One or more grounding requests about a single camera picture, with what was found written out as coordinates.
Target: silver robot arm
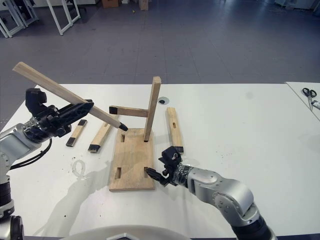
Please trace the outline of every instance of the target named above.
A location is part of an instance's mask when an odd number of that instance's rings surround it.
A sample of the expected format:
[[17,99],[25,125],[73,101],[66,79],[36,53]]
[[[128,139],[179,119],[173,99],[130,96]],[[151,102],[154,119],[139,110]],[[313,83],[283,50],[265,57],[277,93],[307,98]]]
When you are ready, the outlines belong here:
[[181,164],[181,156],[173,147],[159,158],[165,170],[160,173],[147,168],[148,175],[166,186],[181,185],[207,204],[216,207],[231,225],[239,240],[276,240],[254,203],[254,195],[243,183],[224,178],[218,173]]
[[[20,216],[13,216],[14,200],[11,199],[10,177],[8,171],[27,166],[49,150],[52,137],[62,137],[71,131],[71,124],[88,114],[92,101],[70,104],[61,109],[54,105],[45,106],[47,96],[39,88],[29,88],[25,95],[25,105],[32,118],[25,124],[19,123],[0,133],[0,240],[23,240],[24,229]],[[43,142],[49,140],[49,146],[35,157],[17,163]]]

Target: tile floor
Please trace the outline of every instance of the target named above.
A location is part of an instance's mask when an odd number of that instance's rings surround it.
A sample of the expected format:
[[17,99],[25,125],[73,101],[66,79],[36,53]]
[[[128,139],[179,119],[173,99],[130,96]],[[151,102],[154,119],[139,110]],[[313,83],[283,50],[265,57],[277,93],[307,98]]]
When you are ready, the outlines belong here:
[[47,7],[36,12],[40,21],[0,36],[0,130],[34,86],[11,71],[20,61],[64,84],[320,82],[320,17],[309,11],[263,0],[98,4],[64,36]]

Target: small white table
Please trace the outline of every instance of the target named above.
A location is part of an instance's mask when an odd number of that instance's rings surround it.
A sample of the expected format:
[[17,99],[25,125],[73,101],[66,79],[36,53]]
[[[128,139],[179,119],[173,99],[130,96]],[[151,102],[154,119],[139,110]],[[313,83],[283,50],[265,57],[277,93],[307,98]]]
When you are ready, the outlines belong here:
[[[147,109],[151,90],[151,84],[63,86],[106,111],[110,105]],[[45,92],[47,105],[68,104]],[[170,146],[165,110],[175,107],[189,164],[245,183],[277,236],[320,232],[320,122],[288,85],[164,84],[159,96],[170,103],[155,111],[157,171],[164,169],[158,158]],[[22,104],[4,129],[30,116]],[[45,157],[9,172],[14,214],[22,216],[27,236],[65,237],[115,225],[157,226],[190,238],[235,236],[217,209],[181,186],[110,192],[117,131],[111,130],[100,153],[89,153],[102,122],[92,115],[84,119],[73,148],[66,146],[70,135],[54,138]],[[141,117],[120,120],[129,128],[145,126]]]
[[[308,88],[313,89],[316,91],[317,96],[313,97],[312,100],[317,100],[320,102],[320,83],[317,82],[289,82],[287,81],[286,84],[295,92],[295,94],[301,99],[301,101],[307,106],[309,109],[309,102],[306,95],[303,94],[302,89]],[[320,121],[320,109],[313,107],[312,113],[319,119]]]

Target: white frame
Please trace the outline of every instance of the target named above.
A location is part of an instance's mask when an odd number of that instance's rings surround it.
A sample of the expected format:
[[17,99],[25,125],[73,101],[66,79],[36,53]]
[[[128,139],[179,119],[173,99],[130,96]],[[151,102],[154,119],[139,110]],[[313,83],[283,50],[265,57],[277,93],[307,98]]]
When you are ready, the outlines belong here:
[[64,26],[63,28],[61,28],[59,22],[58,22],[58,19],[57,19],[57,16],[55,14],[55,11],[52,7],[52,4],[50,2],[50,0],[46,0],[48,6],[49,6],[49,9],[51,11],[51,14],[52,14],[52,17],[54,19],[54,22],[55,22],[55,25],[59,31],[59,34],[62,36],[64,34],[64,32],[66,30],[68,30],[70,27],[72,27],[74,25],[74,22],[77,21],[78,19],[80,19],[80,13],[79,13],[79,9],[78,9],[78,5],[77,5],[77,2],[76,0],[73,0],[74,2],[74,7],[75,7],[75,10],[76,10],[76,17],[74,19],[71,19],[71,16],[70,16],[70,12],[68,10],[68,6],[67,6],[67,3],[65,0],[61,0],[61,3],[62,3],[62,6],[63,6],[63,9],[64,9],[64,12],[65,12],[65,15],[66,15],[66,18],[68,20],[68,24],[66,26]]
[[11,14],[11,17],[13,18],[15,24],[16,24],[16,27],[14,27],[13,29],[9,30],[7,28],[7,26],[4,24],[3,21],[1,21],[1,25],[4,29],[4,31],[6,32],[6,34],[8,35],[9,38],[12,38],[12,35],[16,34],[17,32],[19,32],[21,29],[25,29],[25,25],[24,23],[22,22],[21,18],[19,17],[16,9],[15,9],[15,4],[13,5],[11,0],[4,0],[3,2],[5,2],[8,10],[9,10],[9,13]]
[[30,0],[22,0],[23,1],[23,4],[25,5],[27,11],[29,12],[31,18],[28,19],[28,20],[25,20],[24,17],[22,16],[22,13],[19,9],[19,7],[16,5],[15,1],[14,0],[11,0],[12,2],[12,5],[14,6],[17,14],[19,15],[19,17],[21,18],[23,24],[28,27],[31,23],[33,23],[34,21],[37,21],[39,20],[34,8],[32,7],[32,4],[30,2]]
[[4,22],[2,21],[1,17],[0,17],[0,32],[3,34],[3,36],[7,39],[8,38],[8,34],[5,31],[4,27],[3,27]]

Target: cardboard box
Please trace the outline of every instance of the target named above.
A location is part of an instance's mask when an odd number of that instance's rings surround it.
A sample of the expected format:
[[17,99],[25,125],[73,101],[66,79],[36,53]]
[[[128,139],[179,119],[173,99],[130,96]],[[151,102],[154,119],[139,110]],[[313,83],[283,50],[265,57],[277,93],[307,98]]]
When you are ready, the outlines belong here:
[[102,0],[102,6],[104,9],[119,7],[119,0]]

